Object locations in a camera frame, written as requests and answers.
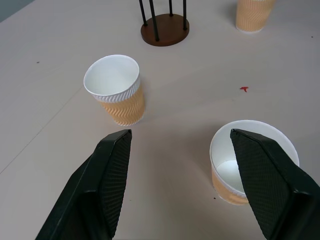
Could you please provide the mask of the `brown wooden cup holder stand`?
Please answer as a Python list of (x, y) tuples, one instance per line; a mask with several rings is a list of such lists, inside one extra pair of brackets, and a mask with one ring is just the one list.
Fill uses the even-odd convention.
[(151, 12), (149, 19), (146, 19), (143, 0), (138, 1), (143, 20), (140, 33), (147, 44), (167, 47), (183, 41), (188, 36), (190, 23), (187, 20), (187, 0), (182, 0), (183, 15), (173, 13), (172, 0), (168, 0), (169, 13), (156, 15), (153, 0), (148, 0)]

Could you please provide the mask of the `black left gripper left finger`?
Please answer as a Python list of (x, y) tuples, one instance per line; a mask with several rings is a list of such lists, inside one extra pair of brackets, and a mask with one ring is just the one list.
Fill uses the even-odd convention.
[(71, 175), (35, 240), (112, 240), (127, 184), (132, 131), (107, 135)]

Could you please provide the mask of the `orange ribbed paper cup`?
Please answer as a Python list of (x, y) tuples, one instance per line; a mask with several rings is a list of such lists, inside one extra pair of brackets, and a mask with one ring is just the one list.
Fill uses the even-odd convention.
[(246, 34), (260, 32), (270, 16), (276, 0), (237, 0), (236, 28)]
[(230, 138), (232, 129), (241, 129), (275, 140), (297, 165), (298, 153), (292, 142), (280, 130), (257, 120), (236, 120), (223, 125), (213, 136), (209, 155), (212, 183), (219, 197), (233, 205), (246, 205), (246, 197), (239, 172), (236, 154)]
[(131, 57), (105, 56), (86, 71), (83, 86), (120, 126), (132, 126), (142, 120), (145, 98), (140, 67)]

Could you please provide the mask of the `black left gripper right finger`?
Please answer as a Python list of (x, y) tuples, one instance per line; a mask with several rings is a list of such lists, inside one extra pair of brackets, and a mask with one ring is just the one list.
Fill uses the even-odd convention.
[(241, 182), (266, 240), (320, 240), (320, 186), (273, 139), (232, 129)]

